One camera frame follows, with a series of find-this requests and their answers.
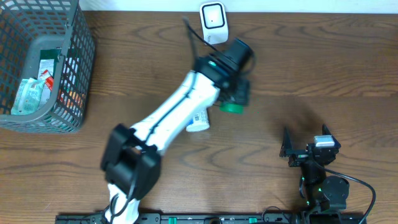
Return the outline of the green lid jar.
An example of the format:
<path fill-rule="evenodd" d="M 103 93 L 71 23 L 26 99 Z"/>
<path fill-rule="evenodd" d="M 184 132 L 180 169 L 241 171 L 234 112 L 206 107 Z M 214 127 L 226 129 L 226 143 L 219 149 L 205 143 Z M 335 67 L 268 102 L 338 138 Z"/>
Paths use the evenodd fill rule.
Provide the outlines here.
<path fill-rule="evenodd" d="M 220 110 L 226 113 L 243 114 L 244 106 L 234 103 L 222 102 L 220 104 Z"/>

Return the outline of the white jar blue label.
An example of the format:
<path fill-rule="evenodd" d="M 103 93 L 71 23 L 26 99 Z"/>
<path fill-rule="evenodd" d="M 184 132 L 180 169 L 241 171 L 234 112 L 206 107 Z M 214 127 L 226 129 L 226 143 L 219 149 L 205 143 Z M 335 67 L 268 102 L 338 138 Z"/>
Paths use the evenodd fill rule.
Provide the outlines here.
<path fill-rule="evenodd" d="M 203 110 L 194 115 L 188 122 L 185 130 L 187 132 L 200 132 L 207 130 L 210 127 L 207 110 Z"/>

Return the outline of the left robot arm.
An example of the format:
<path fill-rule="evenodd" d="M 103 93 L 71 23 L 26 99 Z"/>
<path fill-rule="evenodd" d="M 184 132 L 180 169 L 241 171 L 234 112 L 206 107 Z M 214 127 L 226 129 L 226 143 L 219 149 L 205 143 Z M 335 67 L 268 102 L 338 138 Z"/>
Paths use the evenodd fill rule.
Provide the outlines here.
<path fill-rule="evenodd" d="M 195 58 L 182 84 L 153 113 L 129 128 L 119 124 L 112 130 L 100 164 L 109 189 L 108 223 L 138 219 L 141 199 L 160 177 L 163 155 L 197 113 L 216 101 L 248 105 L 243 68 L 252 59 L 254 51 L 239 39 L 224 51 Z"/>

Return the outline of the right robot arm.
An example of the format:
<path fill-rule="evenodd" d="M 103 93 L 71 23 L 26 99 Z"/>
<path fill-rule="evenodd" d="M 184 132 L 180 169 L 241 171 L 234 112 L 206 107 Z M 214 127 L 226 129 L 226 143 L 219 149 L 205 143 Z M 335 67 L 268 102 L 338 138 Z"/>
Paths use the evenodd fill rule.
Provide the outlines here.
<path fill-rule="evenodd" d="M 326 125 L 305 149 L 294 149 L 289 130 L 284 129 L 280 157 L 289 159 L 289 167 L 299 167 L 302 173 L 299 193 L 307 208 L 293 214 L 290 223 L 342 223 L 341 211 L 346 209 L 349 182 L 337 175 L 326 174 L 325 166 L 332 163 L 341 144 Z"/>

